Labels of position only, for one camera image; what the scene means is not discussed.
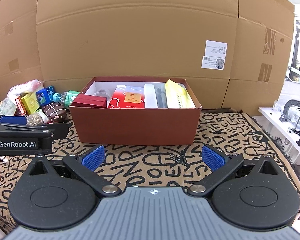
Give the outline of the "small red jewelry box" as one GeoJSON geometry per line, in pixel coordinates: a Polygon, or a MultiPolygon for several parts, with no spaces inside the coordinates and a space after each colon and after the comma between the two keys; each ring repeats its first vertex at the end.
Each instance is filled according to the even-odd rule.
{"type": "Polygon", "coordinates": [[[107,98],[95,95],[78,94],[70,106],[106,108],[107,98]]]}

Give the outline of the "large red white gift box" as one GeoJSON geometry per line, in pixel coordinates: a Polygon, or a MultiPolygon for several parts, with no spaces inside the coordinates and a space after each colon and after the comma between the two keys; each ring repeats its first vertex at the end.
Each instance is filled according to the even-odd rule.
{"type": "Polygon", "coordinates": [[[143,87],[117,85],[108,108],[137,108],[144,109],[145,95],[143,87]]]}

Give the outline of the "yellow white medicine box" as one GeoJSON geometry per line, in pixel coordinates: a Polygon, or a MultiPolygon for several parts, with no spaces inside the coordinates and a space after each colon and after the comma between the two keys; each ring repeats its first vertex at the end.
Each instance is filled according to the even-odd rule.
{"type": "Polygon", "coordinates": [[[165,92],[168,108],[195,108],[188,91],[172,80],[165,83],[165,92]]]}

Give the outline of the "frosted white case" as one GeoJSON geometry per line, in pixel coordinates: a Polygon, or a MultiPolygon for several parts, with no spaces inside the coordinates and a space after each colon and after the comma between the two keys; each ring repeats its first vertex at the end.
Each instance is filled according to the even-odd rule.
{"type": "Polygon", "coordinates": [[[157,97],[155,93],[155,87],[151,83],[146,83],[143,89],[144,100],[145,100],[145,108],[146,109],[157,109],[157,97]]]}

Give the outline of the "clear plastic long case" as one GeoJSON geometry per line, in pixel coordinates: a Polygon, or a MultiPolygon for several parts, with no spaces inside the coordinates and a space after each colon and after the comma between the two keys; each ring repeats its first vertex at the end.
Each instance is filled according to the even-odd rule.
{"type": "Polygon", "coordinates": [[[158,108],[168,108],[164,83],[154,85],[158,108]]]}

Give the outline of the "red playing card box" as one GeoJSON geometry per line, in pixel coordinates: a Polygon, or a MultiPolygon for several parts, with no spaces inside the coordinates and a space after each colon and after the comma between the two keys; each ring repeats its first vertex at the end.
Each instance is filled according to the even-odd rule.
{"type": "Polygon", "coordinates": [[[27,110],[25,108],[25,106],[23,105],[21,99],[19,97],[17,97],[15,99],[15,103],[16,103],[16,106],[20,112],[20,115],[27,115],[27,110]]]}

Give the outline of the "brown football shaped pouch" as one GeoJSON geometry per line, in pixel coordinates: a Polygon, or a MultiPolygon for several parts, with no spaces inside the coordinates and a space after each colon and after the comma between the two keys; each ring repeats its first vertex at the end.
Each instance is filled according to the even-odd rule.
{"type": "Polygon", "coordinates": [[[57,102],[52,102],[44,106],[43,112],[51,122],[61,122],[66,118],[66,109],[57,102]]]}

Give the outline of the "yellow small box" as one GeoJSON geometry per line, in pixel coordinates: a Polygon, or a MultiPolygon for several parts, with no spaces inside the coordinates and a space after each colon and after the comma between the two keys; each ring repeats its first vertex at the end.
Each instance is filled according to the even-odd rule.
{"type": "Polygon", "coordinates": [[[25,107],[28,115],[33,114],[40,107],[40,104],[38,103],[37,96],[36,96],[35,92],[25,94],[21,98],[21,101],[22,101],[23,106],[25,107]]]}

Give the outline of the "plastic bag white roll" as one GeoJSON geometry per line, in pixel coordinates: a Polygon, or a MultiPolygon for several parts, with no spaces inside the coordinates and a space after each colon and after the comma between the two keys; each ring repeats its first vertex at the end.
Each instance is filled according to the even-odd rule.
{"type": "Polygon", "coordinates": [[[42,89],[43,83],[44,82],[41,80],[34,79],[26,83],[16,85],[8,91],[7,98],[9,98],[11,101],[14,101],[21,94],[33,93],[37,90],[42,89]]]}

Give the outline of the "green label water bottle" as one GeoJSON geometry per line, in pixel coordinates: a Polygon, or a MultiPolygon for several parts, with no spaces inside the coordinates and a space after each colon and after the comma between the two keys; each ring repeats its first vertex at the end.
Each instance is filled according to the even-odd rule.
{"type": "Polygon", "coordinates": [[[53,102],[60,103],[65,108],[69,108],[74,99],[78,96],[79,92],[69,90],[68,92],[55,93],[52,97],[53,102]]]}

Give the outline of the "blue floss box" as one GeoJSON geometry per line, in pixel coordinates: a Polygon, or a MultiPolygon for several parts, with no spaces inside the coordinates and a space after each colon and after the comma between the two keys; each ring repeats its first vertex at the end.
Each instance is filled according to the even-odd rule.
{"type": "Polygon", "coordinates": [[[38,100],[38,103],[41,106],[46,106],[53,102],[53,95],[55,94],[55,88],[53,86],[49,86],[46,88],[43,88],[36,92],[36,97],[38,100]]]}

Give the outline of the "dark red storage box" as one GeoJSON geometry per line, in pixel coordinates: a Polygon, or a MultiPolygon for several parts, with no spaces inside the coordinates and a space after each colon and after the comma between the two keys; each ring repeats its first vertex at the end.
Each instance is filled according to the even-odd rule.
{"type": "Polygon", "coordinates": [[[110,109],[70,105],[80,142],[115,145],[190,145],[201,105],[185,79],[173,78],[188,91],[194,107],[110,109]]]}

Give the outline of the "patterned letter table mat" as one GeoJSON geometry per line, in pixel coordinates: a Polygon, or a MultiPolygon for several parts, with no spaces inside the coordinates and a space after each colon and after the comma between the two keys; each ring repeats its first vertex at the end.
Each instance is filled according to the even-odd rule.
{"type": "MultiPolygon", "coordinates": [[[[51,160],[61,160],[65,155],[81,154],[91,144],[79,141],[70,113],[67,124],[68,136],[53,143],[51,160]]],[[[245,159],[258,159],[268,154],[293,183],[300,196],[300,179],[283,152],[278,139],[272,139],[262,126],[245,113],[202,112],[192,145],[137,146],[105,145],[106,158],[96,170],[122,190],[126,186],[182,186],[188,188],[211,173],[202,161],[202,146],[211,145],[225,154],[243,154],[245,159]]],[[[4,156],[0,160],[0,230],[3,236],[15,228],[10,217],[7,201],[19,177],[32,157],[4,156]]]]}

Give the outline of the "white patterned drawstring bag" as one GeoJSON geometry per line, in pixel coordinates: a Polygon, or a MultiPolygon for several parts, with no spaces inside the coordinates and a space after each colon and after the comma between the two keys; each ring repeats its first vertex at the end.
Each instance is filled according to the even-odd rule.
{"type": "Polygon", "coordinates": [[[28,115],[26,120],[28,126],[43,125],[49,122],[49,118],[41,109],[38,109],[34,113],[28,115]]]}

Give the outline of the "cardboard backdrop wall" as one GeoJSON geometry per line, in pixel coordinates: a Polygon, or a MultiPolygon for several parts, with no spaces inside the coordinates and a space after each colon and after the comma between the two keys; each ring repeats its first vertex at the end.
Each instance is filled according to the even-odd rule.
{"type": "Polygon", "coordinates": [[[0,99],[40,79],[185,79],[204,108],[257,115],[279,98],[293,40],[288,0],[0,0],[0,99]]]}

